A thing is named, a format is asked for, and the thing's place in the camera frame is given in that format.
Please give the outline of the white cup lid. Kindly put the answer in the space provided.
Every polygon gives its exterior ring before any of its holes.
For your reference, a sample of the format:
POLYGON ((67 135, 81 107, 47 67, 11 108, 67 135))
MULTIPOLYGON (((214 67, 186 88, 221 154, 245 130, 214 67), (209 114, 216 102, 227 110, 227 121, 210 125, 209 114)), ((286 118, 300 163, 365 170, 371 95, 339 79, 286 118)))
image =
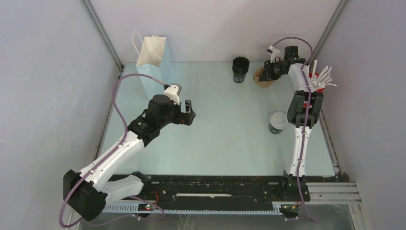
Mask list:
POLYGON ((275 112, 275 113, 273 113, 270 116, 269 122, 273 123, 273 124, 282 124, 282 123, 289 124, 287 114, 283 113, 283 112, 275 112))

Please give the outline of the light blue paper bag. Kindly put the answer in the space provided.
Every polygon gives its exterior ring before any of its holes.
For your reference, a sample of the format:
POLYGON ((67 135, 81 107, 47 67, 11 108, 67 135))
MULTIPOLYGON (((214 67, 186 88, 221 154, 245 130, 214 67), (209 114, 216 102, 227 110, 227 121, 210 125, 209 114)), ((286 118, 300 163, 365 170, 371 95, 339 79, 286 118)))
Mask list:
POLYGON ((131 38, 138 54, 136 73, 152 77, 141 77, 146 98, 151 99, 163 92, 163 84, 172 83, 174 80, 168 38, 157 34, 142 37, 137 30, 132 32, 131 38))

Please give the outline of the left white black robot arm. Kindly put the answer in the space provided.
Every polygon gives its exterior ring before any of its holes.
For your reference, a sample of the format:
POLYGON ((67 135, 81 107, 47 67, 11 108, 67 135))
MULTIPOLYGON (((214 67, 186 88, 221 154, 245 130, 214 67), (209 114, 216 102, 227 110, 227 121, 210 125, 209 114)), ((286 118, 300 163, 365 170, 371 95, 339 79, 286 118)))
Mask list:
POLYGON ((192 102, 185 101, 185 112, 181 104, 172 97, 158 94, 149 101, 147 109, 130 124, 124 126, 123 135, 104 154, 79 172, 69 170, 63 177, 63 199, 59 216, 66 206, 80 215, 80 220, 91 221, 98 217, 105 206, 130 196, 147 199, 151 186, 140 172, 110 181, 116 170, 133 155, 143 150, 160 135, 169 124, 190 126, 196 117, 192 102))

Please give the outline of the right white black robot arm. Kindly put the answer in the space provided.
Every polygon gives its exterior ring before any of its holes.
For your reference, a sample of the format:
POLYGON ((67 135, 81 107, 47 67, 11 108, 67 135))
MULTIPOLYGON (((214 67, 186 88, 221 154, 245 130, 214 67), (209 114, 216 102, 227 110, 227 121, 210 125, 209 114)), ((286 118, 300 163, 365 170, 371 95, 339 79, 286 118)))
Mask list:
POLYGON ((287 46, 283 58, 274 46, 267 50, 270 59, 264 62, 260 81, 275 81, 281 76, 290 77, 294 94, 287 111, 287 121, 294 126, 292 159, 278 183, 278 196, 297 201, 306 189, 305 160, 310 134, 318 122, 324 95, 318 92, 309 77, 309 65, 298 55, 297 46, 287 46))

